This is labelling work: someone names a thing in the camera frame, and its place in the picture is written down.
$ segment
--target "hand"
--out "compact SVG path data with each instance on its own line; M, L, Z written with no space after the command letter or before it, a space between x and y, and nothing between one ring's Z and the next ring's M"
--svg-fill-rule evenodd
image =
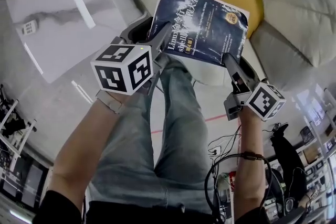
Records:
M239 112L239 118L241 122L259 122L261 118L252 111L248 106L244 106Z

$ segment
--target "book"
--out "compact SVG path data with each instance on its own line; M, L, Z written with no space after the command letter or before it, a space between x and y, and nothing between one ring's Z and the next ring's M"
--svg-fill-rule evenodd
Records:
M219 0L159 0L149 39L168 22L172 32L165 53L218 66L230 53L239 62L248 29L241 9Z

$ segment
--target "red line on floor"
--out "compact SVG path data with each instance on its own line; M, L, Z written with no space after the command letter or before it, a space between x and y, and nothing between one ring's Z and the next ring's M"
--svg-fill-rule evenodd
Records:
M213 117L213 118L206 119L205 122L214 121L214 120L218 120L218 119L226 118L226 117L227 117L226 114L219 115L219 116L216 116L216 117ZM163 132L163 130L157 130L157 131L151 132L151 134L158 134L158 133L162 133L162 132Z
M205 121L208 122L208 121L214 121L214 120L218 120L220 118L226 118L227 115L224 114L224 115L219 115L219 116L216 116L216 117L213 117L213 118L210 118L210 119L206 119Z

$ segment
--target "leg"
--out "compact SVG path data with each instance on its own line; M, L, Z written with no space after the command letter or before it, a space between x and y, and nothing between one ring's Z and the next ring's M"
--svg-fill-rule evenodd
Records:
M166 205L166 190L154 173L152 94L135 94L122 111L89 185L93 200L142 207Z
M191 78L185 67L172 59L161 74L166 118L155 172L167 184L169 206L182 203L187 210L209 212L204 194L204 179L211 167L207 127Z
M305 167L294 149L283 135L275 135L271 138L277 159L284 172L286 184L285 199L293 197L297 203L307 192L307 180L304 174Z

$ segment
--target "person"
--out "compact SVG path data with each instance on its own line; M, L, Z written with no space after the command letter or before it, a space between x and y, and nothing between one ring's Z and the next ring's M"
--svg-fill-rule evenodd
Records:
M92 105L55 160L33 224L82 223L87 188L88 224L214 223L204 191L211 167L207 127L192 77L170 58L160 79L165 122L156 166L150 132L153 90L148 96L111 93L124 104L123 110L115 114L99 100ZM262 155L260 118L244 108L240 120L242 151ZM241 159L235 181L236 223L268 223L265 210L259 208L264 193L263 161Z
M284 197L277 197L279 216L283 216L283 210L286 214L293 209L298 208L300 201L307 193L307 179L305 167L299 154L291 143L284 137L284 131L288 124L283 124L270 138L275 156L281 165L284 174L284 183L286 191Z

